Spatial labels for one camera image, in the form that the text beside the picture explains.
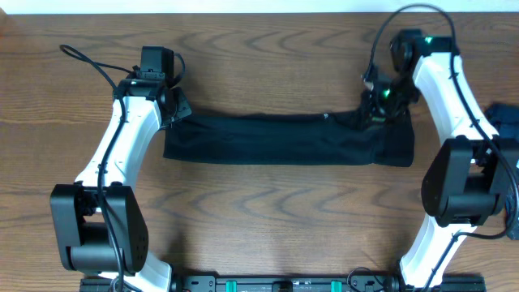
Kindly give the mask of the black polo shirt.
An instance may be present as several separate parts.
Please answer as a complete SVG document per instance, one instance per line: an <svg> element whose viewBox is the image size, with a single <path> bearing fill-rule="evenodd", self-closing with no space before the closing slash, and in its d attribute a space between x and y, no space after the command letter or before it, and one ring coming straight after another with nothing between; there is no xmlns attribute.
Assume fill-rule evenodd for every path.
<svg viewBox="0 0 519 292"><path fill-rule="evenodd" d="M408 114L382 122L364 110L322 114L193 114L165 132L165 158L225 165L388 165L409 167Z"/></svg>

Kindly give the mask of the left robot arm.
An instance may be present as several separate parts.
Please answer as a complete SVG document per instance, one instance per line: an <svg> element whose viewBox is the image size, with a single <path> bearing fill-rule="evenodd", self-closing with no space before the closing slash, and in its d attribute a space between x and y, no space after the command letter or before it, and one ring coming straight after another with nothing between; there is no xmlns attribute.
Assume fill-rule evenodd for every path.
<svg viewBox="0 0 519 292"><path fill-rule="evenodd" d="M135 185L153 136L191 114L180 87L125 79L90 162L50 196L62 266L101 278L108 291L171 291L174 272L149 250Z"/></svg>

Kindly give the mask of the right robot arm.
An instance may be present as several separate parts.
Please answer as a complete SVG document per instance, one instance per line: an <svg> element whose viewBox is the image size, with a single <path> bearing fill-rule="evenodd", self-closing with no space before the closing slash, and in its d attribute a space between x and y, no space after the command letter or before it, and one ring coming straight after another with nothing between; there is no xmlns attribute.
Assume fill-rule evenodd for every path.
<svg viewBox="0 0 519 292"><path fill-rule="evenodd" d="M363 77L368 122L401 121L411 103L424 98L433 118L440 150L421 186L424 221L411 248L399 261L399 291L473 291L474 277L446 280L444 271L468 238L491 240L506 233L479 234L476 229L518 192L514 166L518 143L500 136L485 117L465 78L456 38L401 30L391 41L394 79L369 64Z"/></svg>

